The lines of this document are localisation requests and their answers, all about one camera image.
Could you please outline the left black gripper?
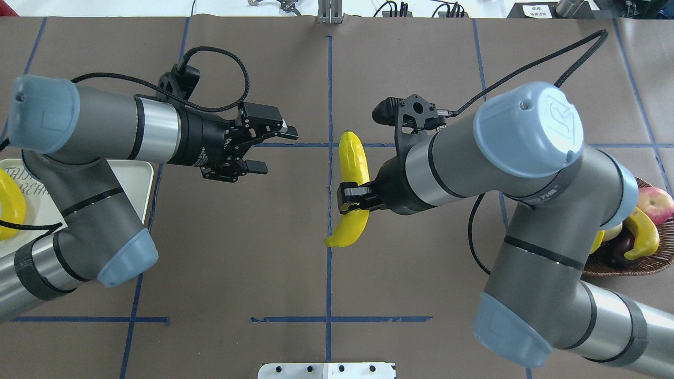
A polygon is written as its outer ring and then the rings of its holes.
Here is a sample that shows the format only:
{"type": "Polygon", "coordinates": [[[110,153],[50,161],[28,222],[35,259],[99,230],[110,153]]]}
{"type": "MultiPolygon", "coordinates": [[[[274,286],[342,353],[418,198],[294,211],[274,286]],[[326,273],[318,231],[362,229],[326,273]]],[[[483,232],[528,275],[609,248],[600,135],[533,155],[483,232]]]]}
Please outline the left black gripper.
{"type": "Polygon", "coordinates": [[[238,111],[236,122],[179,108],[179,165],[201,168],[205,179],[236,182],[247,174],[268,174],[265,162],[243,160],[245,149],[236,147],[246,139],[258,143],[272,137],[299,139],[296,128],[285,122],[276,106],[242,102],[238,111]]]}

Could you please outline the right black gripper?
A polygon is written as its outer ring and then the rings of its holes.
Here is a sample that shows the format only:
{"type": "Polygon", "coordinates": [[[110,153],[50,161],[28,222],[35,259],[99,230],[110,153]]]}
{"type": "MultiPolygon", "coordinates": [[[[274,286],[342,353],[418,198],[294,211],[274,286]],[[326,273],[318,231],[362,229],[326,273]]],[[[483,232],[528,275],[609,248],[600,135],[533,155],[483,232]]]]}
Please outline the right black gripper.
{"type": "Polygon", "coordinates": [[[381,165],[371,186],[366,183],[341,182],[337,193],[337,200],[341,203],[339,213],[377,210],[380,201],[375,195],[393,213],[411,215],[422,211],[422,204],[412,192],[397,157],[381,165]]]}

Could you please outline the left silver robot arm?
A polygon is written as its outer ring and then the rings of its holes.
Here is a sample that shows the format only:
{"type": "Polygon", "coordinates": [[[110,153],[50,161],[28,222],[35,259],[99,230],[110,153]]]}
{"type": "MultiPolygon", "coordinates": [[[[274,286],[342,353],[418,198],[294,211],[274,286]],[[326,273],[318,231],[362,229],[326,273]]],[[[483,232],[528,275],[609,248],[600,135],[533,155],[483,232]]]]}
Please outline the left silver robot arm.
{"type": "Polygon", "coordinates": [[[52,198],[65,228],[2,258],[2,322],[96,279],[110,288],[144,273],[158,251],[108,163],[137,160],[196,166],[205,179],[236,182],[265,174],[245,160],[272,137],[297,139],[274,106],[243,100],[237,116],[190,103],[199,73],[164,74],[156,96],[124,95],[80,79],[22,75],[14,82],[9,143],[52,198]]]}

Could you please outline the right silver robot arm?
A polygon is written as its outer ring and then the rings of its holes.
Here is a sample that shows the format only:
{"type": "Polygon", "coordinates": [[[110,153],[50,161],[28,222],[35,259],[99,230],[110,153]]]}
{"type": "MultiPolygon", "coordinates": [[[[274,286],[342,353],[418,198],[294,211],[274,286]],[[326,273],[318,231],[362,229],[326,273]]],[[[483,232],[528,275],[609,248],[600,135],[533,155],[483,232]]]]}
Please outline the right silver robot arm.
{"type": "Polygon", "coordinates": [[[518,202],[473,322],[476,339],[523,367],[565,350],[607,367],[672,378],[672,315],[581,276],[600,230],[636,206],[636,178],[587,145],[575,106],[546,82],[524,84],[446,125],[453,111],[412,94],[374,122],[397,153],[377,177],[340,184],[340,213],[409,215],[499,191],[518,202]]]}

